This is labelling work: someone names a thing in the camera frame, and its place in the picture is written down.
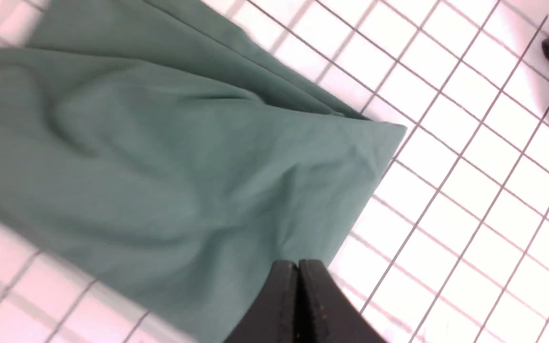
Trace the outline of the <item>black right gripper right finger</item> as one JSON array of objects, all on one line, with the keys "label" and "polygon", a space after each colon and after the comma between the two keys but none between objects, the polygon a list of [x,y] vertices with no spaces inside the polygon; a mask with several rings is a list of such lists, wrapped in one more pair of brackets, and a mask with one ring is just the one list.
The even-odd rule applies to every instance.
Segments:
[{"label": "black right gripper right finger", "polygon": [[297,341],[299,343],[384,343],[334,282],[322,261],[298,265]]}]

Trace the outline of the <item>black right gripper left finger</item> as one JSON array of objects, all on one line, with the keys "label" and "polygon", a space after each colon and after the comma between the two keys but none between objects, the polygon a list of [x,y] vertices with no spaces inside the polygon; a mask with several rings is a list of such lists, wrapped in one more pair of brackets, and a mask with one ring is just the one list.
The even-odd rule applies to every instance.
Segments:
[{"label": "black right gripper left finger", "polygon": [[298,268],[290,261],[276,261],[266,282],[227,343],[292,343]]}]

